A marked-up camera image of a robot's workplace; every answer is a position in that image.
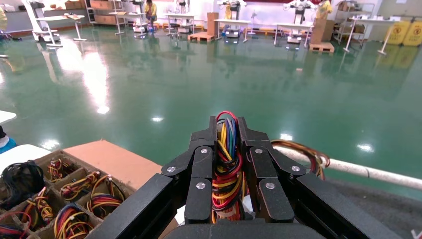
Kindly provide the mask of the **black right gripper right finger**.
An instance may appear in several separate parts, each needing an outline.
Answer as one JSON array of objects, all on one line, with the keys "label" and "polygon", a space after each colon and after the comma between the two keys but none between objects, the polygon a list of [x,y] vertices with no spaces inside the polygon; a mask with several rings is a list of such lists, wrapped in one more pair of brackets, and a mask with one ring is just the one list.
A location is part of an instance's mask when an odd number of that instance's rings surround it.
[{"label": "black right gripper right finger", "polygon": [[396,239],[398,235],[335,187],[273,148],[239,117],[240,150],[260,238]]}]

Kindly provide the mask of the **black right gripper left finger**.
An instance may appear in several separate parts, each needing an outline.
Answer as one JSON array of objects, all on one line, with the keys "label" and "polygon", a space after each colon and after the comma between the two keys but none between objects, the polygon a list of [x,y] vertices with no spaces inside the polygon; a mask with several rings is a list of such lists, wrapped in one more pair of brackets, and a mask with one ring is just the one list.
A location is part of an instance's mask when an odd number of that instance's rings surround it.
[{"label": "black right gripper left finger", "polygon": [[210,116],[208,128],[192,133],[184,153],[164,165],[87,238],[169,239],[181,207],[187,213],[186,224],[210,223],[216,151],[217,119]]}]

